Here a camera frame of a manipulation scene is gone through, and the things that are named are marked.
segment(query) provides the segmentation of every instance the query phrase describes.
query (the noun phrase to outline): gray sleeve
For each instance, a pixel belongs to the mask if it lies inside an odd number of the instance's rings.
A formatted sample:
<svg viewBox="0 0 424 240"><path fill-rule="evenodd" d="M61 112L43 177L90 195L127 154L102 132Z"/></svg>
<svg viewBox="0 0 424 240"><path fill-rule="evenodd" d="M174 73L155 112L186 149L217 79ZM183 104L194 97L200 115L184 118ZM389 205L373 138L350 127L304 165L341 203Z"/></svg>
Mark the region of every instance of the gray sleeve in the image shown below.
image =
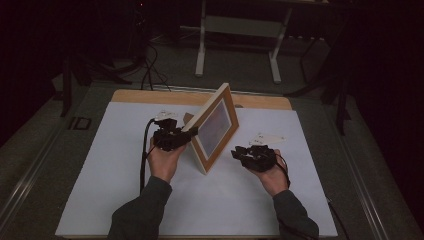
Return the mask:
<svg viewBox="0 0 424 240"><path fill-rule="evenodd" d="M164 180L150 177L140 196L112 215L108 240L157 239L165 205L172 188Z"/></svg>
<svg viewBox="0 0 424 240"><path fill-rule="evenodd" d="M306 209L293 192L282 191L273 200L283 239L318 239L318 225L308 217Z"/></svg>

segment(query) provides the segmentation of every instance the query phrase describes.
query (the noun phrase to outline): wooden picture frame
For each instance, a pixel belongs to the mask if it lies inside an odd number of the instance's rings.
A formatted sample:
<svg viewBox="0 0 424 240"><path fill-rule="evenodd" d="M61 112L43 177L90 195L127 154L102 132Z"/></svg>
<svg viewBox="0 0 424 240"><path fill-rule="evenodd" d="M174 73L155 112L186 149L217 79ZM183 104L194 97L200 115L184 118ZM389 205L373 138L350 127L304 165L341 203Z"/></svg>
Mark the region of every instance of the wooden picture frame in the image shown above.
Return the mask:
<svg viewBox="0 0 424 240"><path fill-rule="evenodd" d="M192 138L191 145L201 171L207 174L239 127L228 83L221 85L182 131L192 127L198 127L199 133Z"/></svg>

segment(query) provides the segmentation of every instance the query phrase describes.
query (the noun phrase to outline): human hand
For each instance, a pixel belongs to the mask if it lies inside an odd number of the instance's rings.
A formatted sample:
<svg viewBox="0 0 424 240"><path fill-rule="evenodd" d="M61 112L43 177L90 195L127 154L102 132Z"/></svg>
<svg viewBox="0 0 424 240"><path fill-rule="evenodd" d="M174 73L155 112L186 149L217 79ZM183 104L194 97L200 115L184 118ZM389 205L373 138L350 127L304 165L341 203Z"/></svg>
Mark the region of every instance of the human hand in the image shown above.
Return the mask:
<svg viewBox="0 0 424 240"><path fill-rule="evenodd" d="M151 175L170 183L177 170L178 158L186 147L187 144L167 152L155 147L153 138L150 139L150 154L147 160L149 161Z"/></svg>
<svg viewBox="0 0 424 240"><path fill-rule="evenodd" d="M287 166L281 159L280 150L274 149L274 152L276 154L278 163L287 171ZM259 178L265 190L269 195L271 195L271 197L277 193L289 189L287 178L284 175L283 170L281 170L277 165L274 165L271 169L265 172L257 172L250 169L248 170Z"/></svg>

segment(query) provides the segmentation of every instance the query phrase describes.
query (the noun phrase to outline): white board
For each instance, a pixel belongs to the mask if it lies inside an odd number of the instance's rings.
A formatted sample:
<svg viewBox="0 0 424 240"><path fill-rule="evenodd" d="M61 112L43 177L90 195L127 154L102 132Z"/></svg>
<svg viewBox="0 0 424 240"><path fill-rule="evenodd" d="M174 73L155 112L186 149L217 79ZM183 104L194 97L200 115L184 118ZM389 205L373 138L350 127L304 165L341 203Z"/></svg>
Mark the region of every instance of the white board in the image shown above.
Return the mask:
<svg viewBox="0 0 424 240"><path fill-rule="evenodd" d="M109 103L87 159L62 214L56 235L105 236L112 213L139 194L144 130L161 110L195 114L200 107ZM160 225L161 236L276 236L278 223L271 197L252 173L231 156L248 147L259 132L286 140L271 144L287 161L290 190L319 226L320 236L337 231L295 111L237 109L240 127L210 170L203 175L193 149L181 155L173 192ZM157 129L152 125L150 136ZM146 166L146 181L150 176Z"/></svg>

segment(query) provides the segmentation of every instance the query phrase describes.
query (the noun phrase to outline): hand-mounted device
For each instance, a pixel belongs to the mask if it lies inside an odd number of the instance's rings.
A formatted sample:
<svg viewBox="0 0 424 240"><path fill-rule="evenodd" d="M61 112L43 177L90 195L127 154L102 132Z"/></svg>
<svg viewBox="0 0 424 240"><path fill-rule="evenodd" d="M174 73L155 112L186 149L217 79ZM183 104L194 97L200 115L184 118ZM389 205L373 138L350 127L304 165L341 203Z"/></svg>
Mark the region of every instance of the hand-mounted device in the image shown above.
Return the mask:
<svg viewBox="0 0 424 240"><path fill-rule="evenodd" d="M241 165L245 168L248 168L257 172L265 172L270 170L274 165L277 165L284 173L287 179L287 185L290 187L289 175L287 174L288 167L284 158L278 155L283 161L286 168L281 166L277 161L277 154L275 154L274 149L268 148L267 145L257 146L253 145L249 148L244 148L240 146L235 147L235 151L231 150L233 158L240 160Z"/></svg>
<svg viewBox="0 0 424 240"><path fill-rule="evenodd" d="M177 120L171 118L155 121L155 124L159 126L159 129L153 133L153 144L167 152L190 142L191 138L198 134L197 127L182 132L182 128L176 127Z"/></svg>

